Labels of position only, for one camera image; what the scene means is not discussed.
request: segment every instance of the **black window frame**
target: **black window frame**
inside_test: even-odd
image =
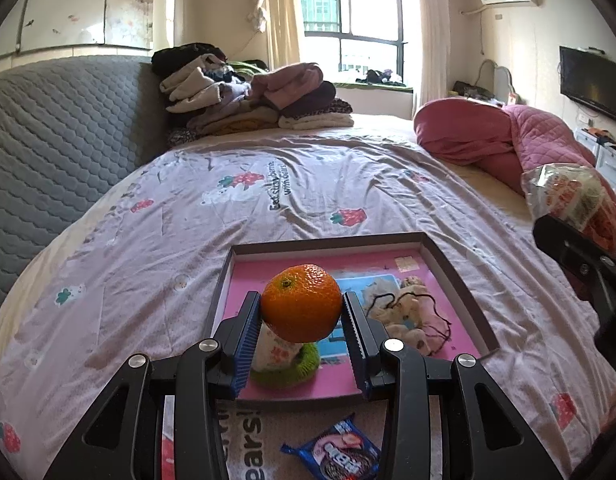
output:
[[[341,0],[337,0],[339,5],[339,28],[343,28],[343,20],[341,15]],[[352,0],[348,0],[348,12],[352,17]],[[339,39],[339,71],[342,69],[343,56],[341,51],[341,40],[357,40],[367,41],[369,43],[384,43],[394,45],[397,48],[397,74],[403,78],[403,51],[406,42],[403,41],[403,1],[397,0],[397,39],[382,40],[381,38],[371,38],[369,36],[357,36],[352,33],[352,19],[350,19],[350,32],[331,32],[326,30],[304,30],[304,35],[307,37],[316,36],[321,38],[338,38]]]

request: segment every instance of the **orange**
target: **orange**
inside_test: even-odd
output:
[[[341,290],[316,265],[290,267],[261,294],[261,317],[281,339],[312,343],[327,337],[341,316]]]

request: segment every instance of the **cookie package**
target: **cookie package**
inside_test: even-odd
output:
[[[301,447],[281,446],[298,456],[318,480],[371,480],[379,470],[379,449],[353,424],[353,413]]]

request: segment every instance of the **television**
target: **television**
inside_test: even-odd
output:
[[[616,121],[616,63],[562,46],[561,93]]]

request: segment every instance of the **green plush object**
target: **green plush object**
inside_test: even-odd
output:
[[[312,379],[319,369],[321,357],[319,349],[315,343],[303,345],[297,357],[294,358],[292,366],[285,370],[275,370],[274,372],[250,371],[250,378],[259,386],[279,390],[290,388],[297,384],[304,383]]]

